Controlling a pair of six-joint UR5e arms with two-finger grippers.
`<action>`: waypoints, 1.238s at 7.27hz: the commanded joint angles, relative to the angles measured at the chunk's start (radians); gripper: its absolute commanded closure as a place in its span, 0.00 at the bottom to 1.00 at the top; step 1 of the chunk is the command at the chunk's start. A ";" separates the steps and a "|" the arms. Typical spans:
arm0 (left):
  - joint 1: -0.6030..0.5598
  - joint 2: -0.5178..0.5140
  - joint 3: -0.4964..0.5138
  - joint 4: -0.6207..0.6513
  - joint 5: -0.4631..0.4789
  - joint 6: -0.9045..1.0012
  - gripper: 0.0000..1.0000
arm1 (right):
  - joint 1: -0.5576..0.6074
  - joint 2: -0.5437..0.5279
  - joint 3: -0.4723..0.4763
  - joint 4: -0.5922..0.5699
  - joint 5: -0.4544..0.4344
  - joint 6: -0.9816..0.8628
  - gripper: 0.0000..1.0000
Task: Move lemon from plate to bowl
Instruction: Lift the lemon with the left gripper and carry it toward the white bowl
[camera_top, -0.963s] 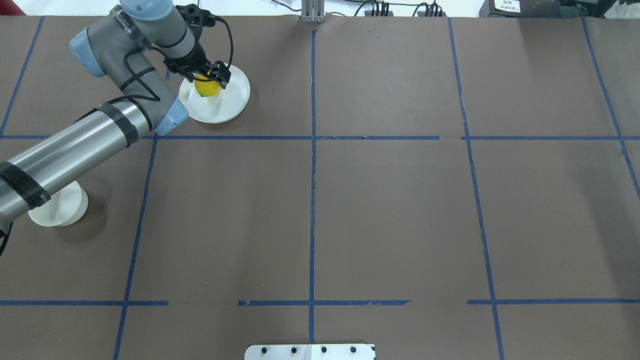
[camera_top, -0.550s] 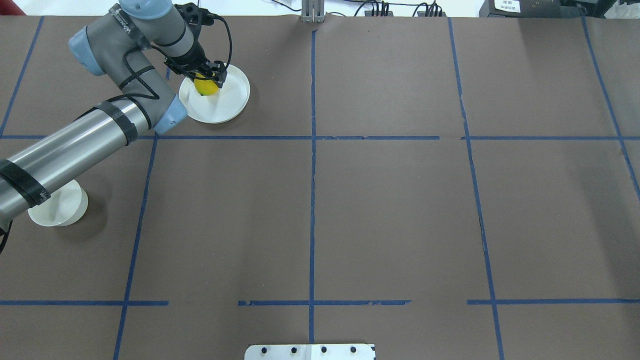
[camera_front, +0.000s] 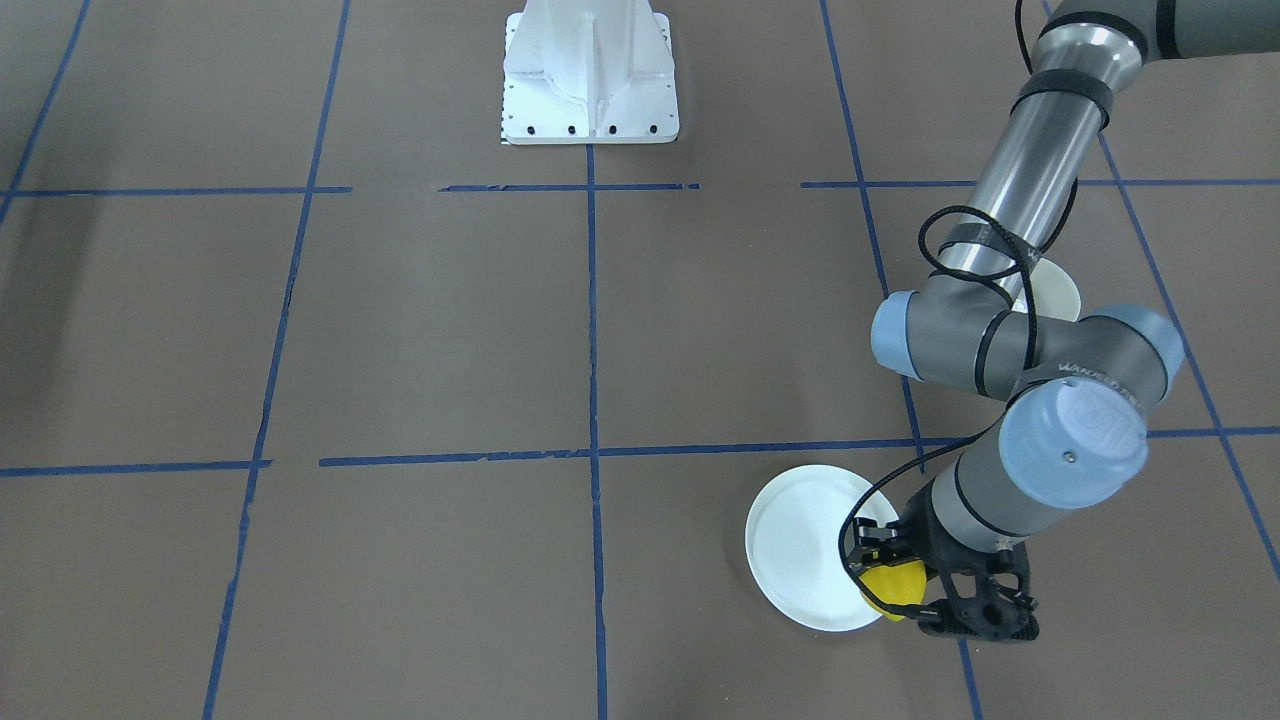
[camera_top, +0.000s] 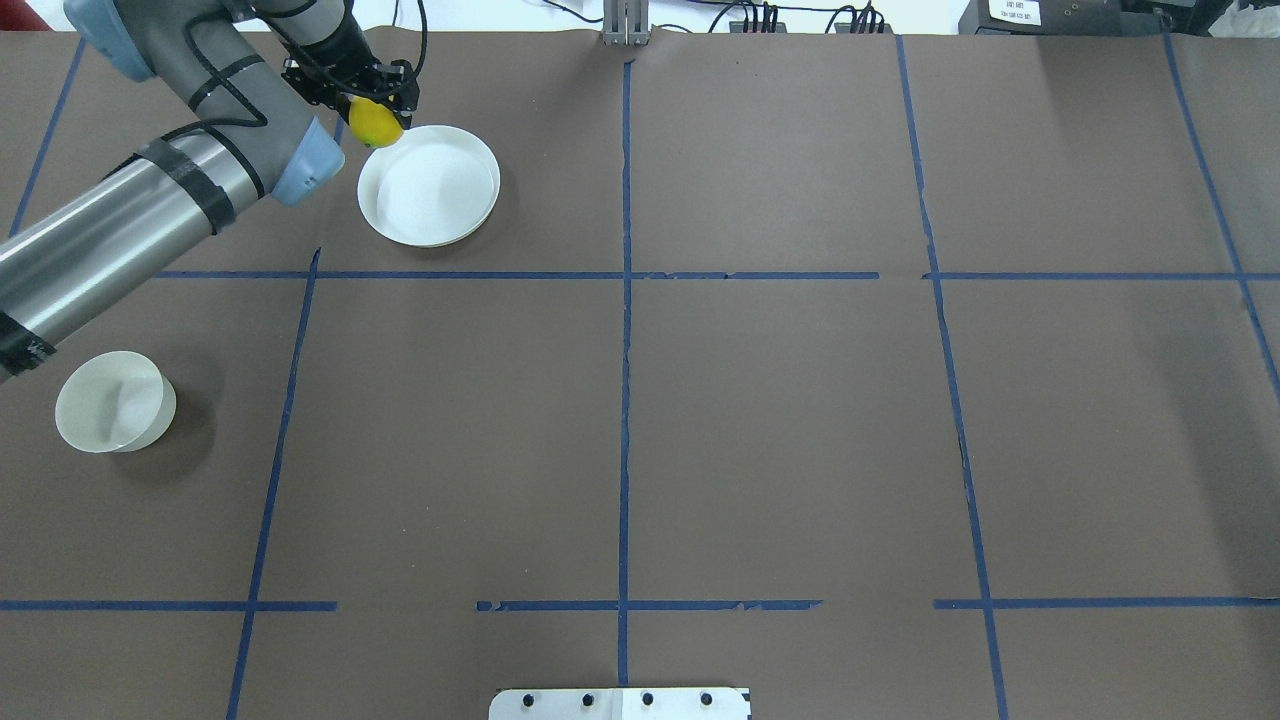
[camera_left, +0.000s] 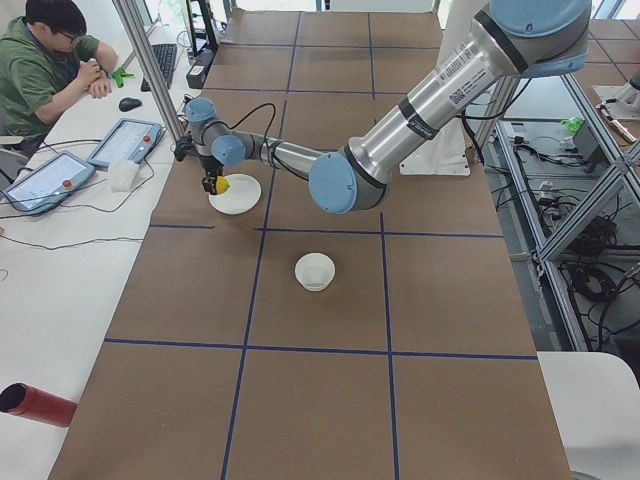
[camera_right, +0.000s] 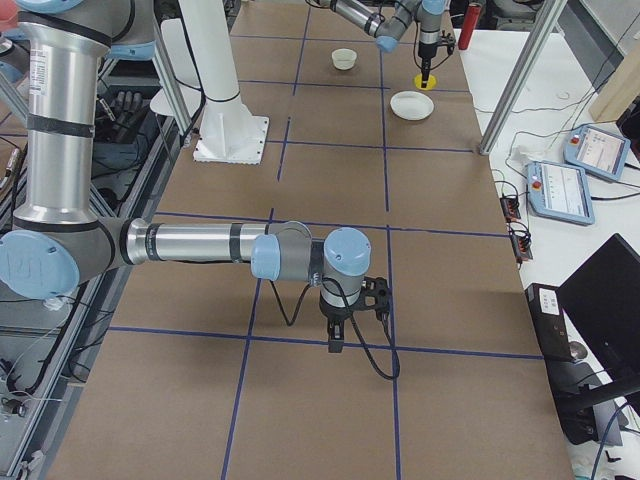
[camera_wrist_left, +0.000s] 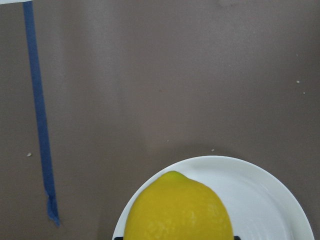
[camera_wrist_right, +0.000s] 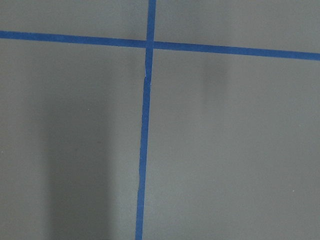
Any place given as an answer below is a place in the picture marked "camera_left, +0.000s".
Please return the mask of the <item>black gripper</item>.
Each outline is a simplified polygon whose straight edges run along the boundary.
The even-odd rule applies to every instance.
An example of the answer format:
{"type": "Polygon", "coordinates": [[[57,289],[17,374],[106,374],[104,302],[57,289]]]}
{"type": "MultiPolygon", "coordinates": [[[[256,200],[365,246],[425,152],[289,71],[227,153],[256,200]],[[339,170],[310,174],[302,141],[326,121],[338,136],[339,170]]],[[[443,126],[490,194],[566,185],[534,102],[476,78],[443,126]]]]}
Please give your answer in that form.
{"type": "Polygon", "coordinates": [[[224,177],[221,176],[223,174],[223,164],[218,161],[214,156],[201,156],[200,163],[205,172],[205,176],[202,179],[203,189],[211,193],[212,192],[212,183],[210,177],[216,177],[214,182],[214,195],[220,195],[224,193],[224,177]]]}

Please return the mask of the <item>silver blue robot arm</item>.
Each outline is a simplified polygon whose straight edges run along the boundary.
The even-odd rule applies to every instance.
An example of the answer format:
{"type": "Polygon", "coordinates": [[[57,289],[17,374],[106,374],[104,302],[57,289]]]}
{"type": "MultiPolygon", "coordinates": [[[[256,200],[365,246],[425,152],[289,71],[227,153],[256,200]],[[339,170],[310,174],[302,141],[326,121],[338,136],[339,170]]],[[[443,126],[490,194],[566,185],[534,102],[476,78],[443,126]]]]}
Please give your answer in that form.
{"type": "Polygon", "coordinates": [[[336,152],[242,132],[219,119],[213,102],[186,105],[188,139],[205,171],[204,189],[222,191],[226,166],[258,160],[307,181],[323,211],[368,210],[385,197],[396,166],[468,104],[503,77],[572,73],[587,58],[588,1],[490,1],[470,21],[470,32],[364,136],[336,152]]]}

